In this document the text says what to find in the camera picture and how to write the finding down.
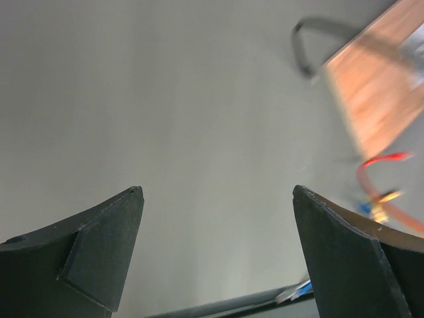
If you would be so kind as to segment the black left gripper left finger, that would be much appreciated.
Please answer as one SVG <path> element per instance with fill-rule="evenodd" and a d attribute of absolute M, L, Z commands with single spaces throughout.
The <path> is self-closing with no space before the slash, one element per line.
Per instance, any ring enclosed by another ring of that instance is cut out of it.
<path fill-rule="evenodd" d="M 1 243 L 2 317 L 111 317 L 142 219 L 134 186 L 81 213 Z"/>

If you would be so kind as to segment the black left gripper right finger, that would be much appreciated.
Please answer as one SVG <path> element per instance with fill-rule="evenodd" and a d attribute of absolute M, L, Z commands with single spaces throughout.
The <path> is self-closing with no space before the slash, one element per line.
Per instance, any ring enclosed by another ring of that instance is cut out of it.
<path fill-rule="evenodd" d="M 371 221 L 310 189 L 293 209 L 320 317 L 422 317 L 423 239 Z"/>

